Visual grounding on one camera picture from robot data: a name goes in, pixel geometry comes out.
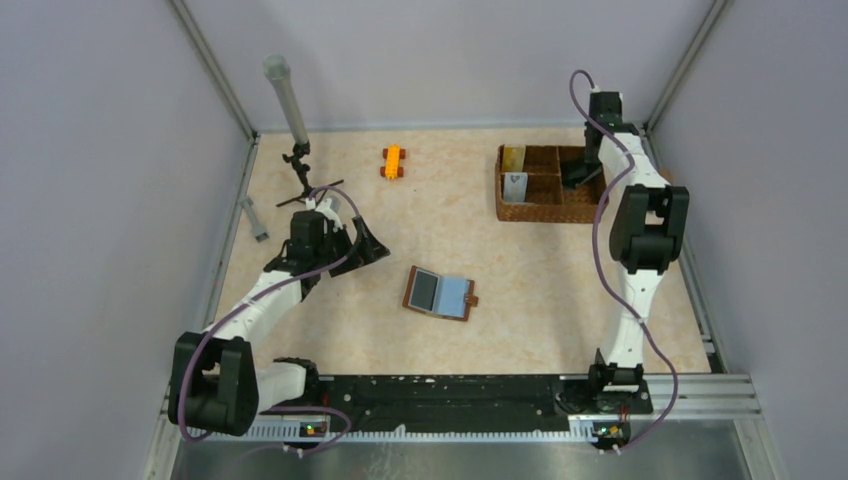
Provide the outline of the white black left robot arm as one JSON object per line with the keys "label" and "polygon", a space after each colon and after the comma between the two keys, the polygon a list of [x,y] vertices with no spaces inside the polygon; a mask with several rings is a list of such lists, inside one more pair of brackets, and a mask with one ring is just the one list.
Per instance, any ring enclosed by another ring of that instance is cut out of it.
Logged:
{"label": "white black left robot arm", "polygon": [[169,421],[192,440],[194,430],[200,438],[241,436],[258,414],[281,402],[297,413],[314,410],[321,388],[308,378],[310,363],[282,360],[259,369],[254,350],[306,299],[323,273],[343,275],[389,253],[359,214],[346,226],[330,211],[296,212],[289,239],[249,292],[215,324],[185,332],[176,341]]}

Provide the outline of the black credit card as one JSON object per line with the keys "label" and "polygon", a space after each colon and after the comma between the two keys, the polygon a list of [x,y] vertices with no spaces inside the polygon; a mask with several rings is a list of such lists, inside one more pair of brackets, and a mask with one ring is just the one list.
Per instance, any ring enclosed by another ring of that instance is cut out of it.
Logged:
{"label": "black credit card", "polygon": [[417,271],[413,278],[407,305],[421,311],[431,312],[438,291],[440,278],[431,273]]}

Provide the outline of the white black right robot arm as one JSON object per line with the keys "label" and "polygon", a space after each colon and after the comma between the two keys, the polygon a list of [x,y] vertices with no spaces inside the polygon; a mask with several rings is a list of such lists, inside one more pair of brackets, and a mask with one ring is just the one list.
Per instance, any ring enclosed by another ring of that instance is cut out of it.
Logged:
{"label": "white black right robot arm", "polygon": [[601,203],[616,209],[608,247],[620,281],[608,291],[619,314],[596,352],[586,397],[594,409],[612,412],[642,386],[650,309],[682,250],[690,195],[653,165],[638,129],[623,119],[619,93],[592,91],[585,136],[588,160],[609,177]]}

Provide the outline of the silver white credit card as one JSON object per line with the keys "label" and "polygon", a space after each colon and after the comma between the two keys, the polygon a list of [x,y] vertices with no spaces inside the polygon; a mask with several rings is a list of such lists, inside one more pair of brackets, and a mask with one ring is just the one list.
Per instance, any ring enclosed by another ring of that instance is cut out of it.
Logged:
{"label": "silver white credit card", "polygon": [[529,176],[526,172],[503,174],[502,198],[508,204],[524,204],[527,198]]}

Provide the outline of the brown leather card holder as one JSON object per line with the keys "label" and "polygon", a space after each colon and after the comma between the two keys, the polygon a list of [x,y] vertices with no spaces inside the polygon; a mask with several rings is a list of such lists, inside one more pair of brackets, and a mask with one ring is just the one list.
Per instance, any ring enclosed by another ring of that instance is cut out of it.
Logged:
{"label": "brown leather card holder", "polygon": [[[417,271],[431,273],[440,278],[438,291],[431,312],[417,310],[407,305],[413,278]],[[413,265],[408,274],[401,306],[407,310],[429,317],[467,322],[469,320],[471,310],[476,308],[479,304],[479,297],[476,295],[475,287],[476,283],[474,280],[456,276],[439,275],[435,272]]]}

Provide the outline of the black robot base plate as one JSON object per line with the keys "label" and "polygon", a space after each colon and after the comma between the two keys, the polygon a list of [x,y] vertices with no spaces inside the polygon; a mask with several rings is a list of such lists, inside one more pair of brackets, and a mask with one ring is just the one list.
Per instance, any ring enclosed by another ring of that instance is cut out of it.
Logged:
{"label": "black robot base plate", "polygon": [[624,420],[654,410],[634,393],[593,390],[583,375],[336,375],[308,382],[285,406],[343,412],[355,432],[524,433],[565,431],[576,416]]}

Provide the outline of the grey credit card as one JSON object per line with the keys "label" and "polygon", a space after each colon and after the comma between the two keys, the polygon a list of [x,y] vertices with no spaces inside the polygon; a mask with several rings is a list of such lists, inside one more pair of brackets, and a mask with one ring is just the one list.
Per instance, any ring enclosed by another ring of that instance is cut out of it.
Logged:
{"label": "grey credit card", "polygon": [[560,164],[562,185],[566,190],[576,190],[603,171],[599,162],[562,162]]}

